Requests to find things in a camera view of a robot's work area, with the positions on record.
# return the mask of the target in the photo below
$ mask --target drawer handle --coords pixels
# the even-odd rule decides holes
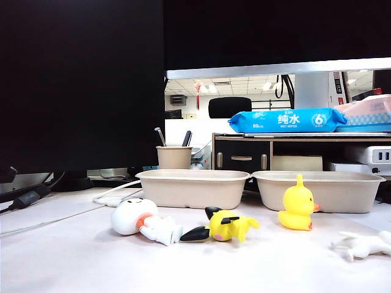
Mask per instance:
[[[251,161],[251,156],[231,156],[231,160],[234,161]]]
[[[261,155],[261,170],[266,170],[268,168],[268,155]]]
[[[222,153],[217,153],[217,168],[222,168]]]

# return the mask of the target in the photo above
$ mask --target drawer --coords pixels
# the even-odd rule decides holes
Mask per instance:
[[[270,148],[270,142],[215,140],[214,169],[248,173],[270,170]]]

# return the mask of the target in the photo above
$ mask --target duck toy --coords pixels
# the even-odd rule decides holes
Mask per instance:
[[[310,231],[310,214],[319,211],[321,206],[313,201],[311,190],[303,185],[303,176],[298,174],[296,180],[297,185],[289,187],[283,195],[285,211],[279,211],[278,218],[289,229]]]
[[[202,241],[212,237],[217,241],[227,241],[232,237],[240,242],[246,240],[246,234],[250,227],[259,229],[259,223],[254,218],[236,215],[232,211],[208,206],[205,208],[209,225],[200,226],[182,235],[180,241]]]

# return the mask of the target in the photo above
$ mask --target chair backrest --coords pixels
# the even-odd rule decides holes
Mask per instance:
[[[243,96],[226,96],[209,101],[210,118],[231,118],[241,111],[251,111],[251,99]]]
[[[391,93],[391,70],[373,71],[373,88],[381,87],[383,93]]]

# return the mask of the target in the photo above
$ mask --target pulp container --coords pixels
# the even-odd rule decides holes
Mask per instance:
[[[311,190],[323,212],[370,212],[383,177],[355,172],[257,171],[263,204],[275,211],[284,210],[283,194],[303,175],[304,186]]]
[[[160,169],[190,169],[190,146],[157,146]]]
[[[226,170],[158,169],[138,173],[145,197],[157,206],[233,209],[250,174]]]

